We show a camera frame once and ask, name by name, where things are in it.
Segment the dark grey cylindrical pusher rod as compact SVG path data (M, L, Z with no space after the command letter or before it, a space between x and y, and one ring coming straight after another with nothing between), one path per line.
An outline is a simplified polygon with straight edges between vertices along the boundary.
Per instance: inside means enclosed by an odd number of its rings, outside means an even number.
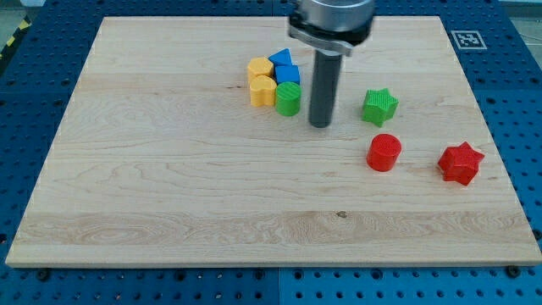
M332 121L341 64L341 54L315 50L308 117L314 127L325 128Z

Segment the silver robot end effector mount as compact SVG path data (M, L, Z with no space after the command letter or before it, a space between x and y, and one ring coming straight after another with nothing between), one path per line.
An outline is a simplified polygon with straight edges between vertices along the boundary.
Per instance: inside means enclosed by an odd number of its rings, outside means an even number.
M374 12L374 0L300 0L287 32L326 55L350 57L370 35Z

